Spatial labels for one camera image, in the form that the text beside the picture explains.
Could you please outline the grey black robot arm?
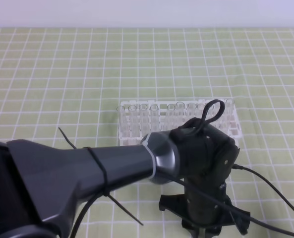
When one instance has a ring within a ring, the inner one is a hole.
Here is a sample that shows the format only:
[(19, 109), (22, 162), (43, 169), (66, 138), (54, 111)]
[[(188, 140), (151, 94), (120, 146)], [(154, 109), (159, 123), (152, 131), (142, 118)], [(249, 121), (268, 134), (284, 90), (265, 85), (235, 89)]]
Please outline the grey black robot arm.
[(193, 237), (204, 230), (211, 238), (229, 225), (245, 235), (250, 213), (232, 206), (226, 194), (238, 154), (232, 138), (201, 119), (130, 146), (63, 150), (0, 142), (0, 238), (74, 237), (85, 214), (76, 214), (81, 203), (90, 206), (147, 178), (184, 180), (184, 193), (161, 196), (159, 208), (179, 216)]

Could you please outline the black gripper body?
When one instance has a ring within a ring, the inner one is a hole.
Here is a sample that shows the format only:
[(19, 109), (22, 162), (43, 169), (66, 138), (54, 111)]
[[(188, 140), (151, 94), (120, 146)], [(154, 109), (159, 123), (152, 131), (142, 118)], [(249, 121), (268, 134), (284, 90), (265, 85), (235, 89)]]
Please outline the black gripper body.
[[(170, 132), (180, 159), (177, 177), (233, 207), (226, 194), (226, 179), (240, 149), (234, 139), (208, 123), (196, 132), (200, 123), (201, 119), (192, 118)], [(183, 194), (162, 195), (159, 209), (169, 210), (180, 217), (182, 227), (193, 238), (213, 238), (221, 233), (222, 227), (232, 225), (244, 236), (250, 225), (249, 220), (239, 216), (250, 216), (250, 212), (238, 208), (235, 213), (225, 210), (189, 188), (185, 188)]]

